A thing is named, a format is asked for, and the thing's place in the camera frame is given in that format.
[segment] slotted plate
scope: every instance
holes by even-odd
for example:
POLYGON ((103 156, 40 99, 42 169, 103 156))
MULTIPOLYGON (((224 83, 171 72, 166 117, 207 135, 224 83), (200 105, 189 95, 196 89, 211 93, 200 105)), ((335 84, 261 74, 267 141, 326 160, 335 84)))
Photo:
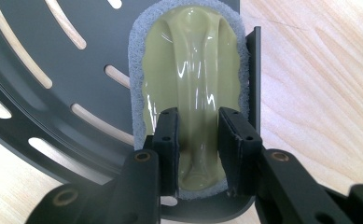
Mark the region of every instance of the slotted plate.
MULTIPOLYGON (((156 2, 129 0, 117 8, 116 0, 0 0, 0 102, 11 114, 0 119, 0 142, 63 182, 93 184, 36 150, 31 140, 91 168, 91 176, 103 175, 98 183, 116 178, 133 150, 129 32, 156 2)), ((238 0, 223 2, 239 11, 238 0)), ((196 203, 179 201, 162 213, 212 222, 251 204, 241 199, 225 215, 218 210, 212 216, 224 200, 220 194, 196 203), (211 206, 206 213, 197 211, 206 205, 211 206)))

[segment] wooden table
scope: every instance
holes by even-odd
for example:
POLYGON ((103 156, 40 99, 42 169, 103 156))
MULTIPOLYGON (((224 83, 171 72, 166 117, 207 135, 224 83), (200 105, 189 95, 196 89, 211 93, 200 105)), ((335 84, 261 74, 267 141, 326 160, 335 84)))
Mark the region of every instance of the wooden table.
MULTIPOLYGON (((363 183, 363 1, 242 1, 241 12, 247 32, 262 27, 265 147, 346 194, 363 183)), ((0 146, 0 223, 24 222, 59 185, 0 146)), ((250 209, 227 223, 258 218, 250 209)))

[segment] translucent gel pad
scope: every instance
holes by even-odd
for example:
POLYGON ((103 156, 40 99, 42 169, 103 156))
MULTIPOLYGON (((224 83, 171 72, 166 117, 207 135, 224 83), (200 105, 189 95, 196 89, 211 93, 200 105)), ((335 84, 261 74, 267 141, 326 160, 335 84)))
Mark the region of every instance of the translucent gel pad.
POLYGON ((151 27, 143 57, 146 134, 153 134, 162 110, 180 117, 179 186, 202 190, 225 175, 216 150, 217 111, 239 108, 236 35, 208 7, 176 7, 151 27))

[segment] gray foam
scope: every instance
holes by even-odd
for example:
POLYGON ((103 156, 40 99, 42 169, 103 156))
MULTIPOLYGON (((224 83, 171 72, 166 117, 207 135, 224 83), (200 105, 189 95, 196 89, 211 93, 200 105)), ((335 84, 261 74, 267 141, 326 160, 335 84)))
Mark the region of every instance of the gray foam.
MULTIPOLYGON (((146 36, 153 23, 161 15, 174 7, 187 5, 210 7, 219 12, 227 20, 233 32, 236 34, 237 49, 240 56, 239 80, 241 83, 241 93, 239 96, 239 106, 241 112, 247 118, 249 53, 246 48, 244 24, 240 15, 228 5, 217 0, 162 0, 146 9, 137 18, 129 36, 129 75, 132 96, 134 149, 136 150, 143 148, 144 141, 146 140, 146 125, 143 120, 144 97, 141 92, 144 81, 142 60, 146 49, 146 36)), ((222 192, 227 187, 227 182, 224 179, 208 189, 200 191, 180 190, 179 198, 186 200, 205 198, 222 192)))

